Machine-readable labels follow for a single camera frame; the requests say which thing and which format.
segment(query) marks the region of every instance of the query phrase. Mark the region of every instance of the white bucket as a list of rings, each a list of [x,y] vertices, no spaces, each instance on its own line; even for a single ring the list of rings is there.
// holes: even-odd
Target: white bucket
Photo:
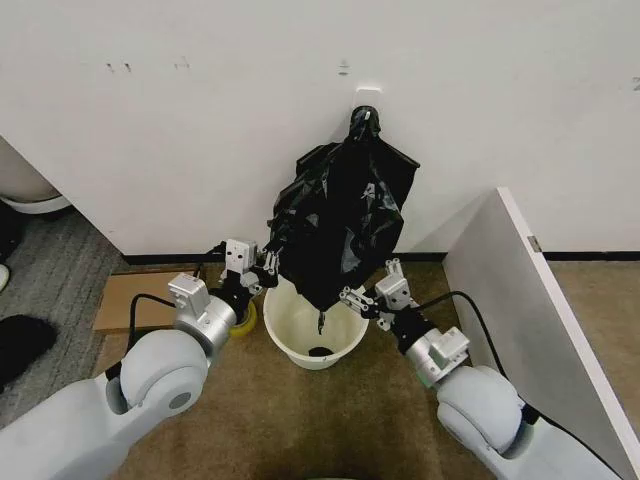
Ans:
[[[264,323],[269,336],[293,363],[308,370],[321,370],[336,363],[360,343],[369,325],[368,320],[338,303],[327,310],[320,335],[318,315],[318,309],[282,277],[264,300]],[[309,351],[316,347],[328,348],[333,354],[310,356]]]

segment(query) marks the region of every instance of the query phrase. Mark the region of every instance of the black garbage bag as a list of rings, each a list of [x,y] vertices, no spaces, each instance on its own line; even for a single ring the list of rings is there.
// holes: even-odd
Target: black garbage bag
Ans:
[[[342,143],[314,148],[297,161],[280,192],[267,250],[279,272],[320,311],[357,288],[396,246],[417,162],[379,137],[378,112],[358,107]]]

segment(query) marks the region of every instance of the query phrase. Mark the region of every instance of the white wall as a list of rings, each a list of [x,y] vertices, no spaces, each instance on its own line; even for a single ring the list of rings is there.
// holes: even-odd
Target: white wall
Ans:
[[[399,251],[446,250],[495,185],[546,250],[640,250],[638,18],[635,0],[5,2],[0,134],[124,253],[201,252],[264,242],[294,161],[376,84],[383,138],[422,163]]]

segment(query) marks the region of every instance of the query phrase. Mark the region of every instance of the white partition panel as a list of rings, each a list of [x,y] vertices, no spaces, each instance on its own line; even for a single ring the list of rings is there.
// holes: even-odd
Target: white partition panel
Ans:
[[[587,443],[625,479],[640,445],[533,234],[507,188],[496,189],[449,251],[451,290],[480,308],[520,395]],[[456,300],[474,364],[494,365],[480,325]]]

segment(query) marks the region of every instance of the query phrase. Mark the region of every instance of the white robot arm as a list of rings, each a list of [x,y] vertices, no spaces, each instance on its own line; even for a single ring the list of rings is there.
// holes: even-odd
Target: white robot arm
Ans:
[[[122,362],[73,383],[0,431],[7,478],[102,479],[130,447],[164,419],[199,398],[209,368],[249,299],[277,279],[277,256],[256,269],[256,244],[229,240],[222,287],[210,295],[199,279],[180,274],[170,284],[174,330],[151,332]],[[526,408],[513,385],[488,367],[461,364],[468,340],[457,328],[442,334],[411,306],[400,263],[371,296],[349,288],[341,301],[391,330],[398,348],[427,387],[437,391],[438,418],[498,478],[616,479],[582,444]]]

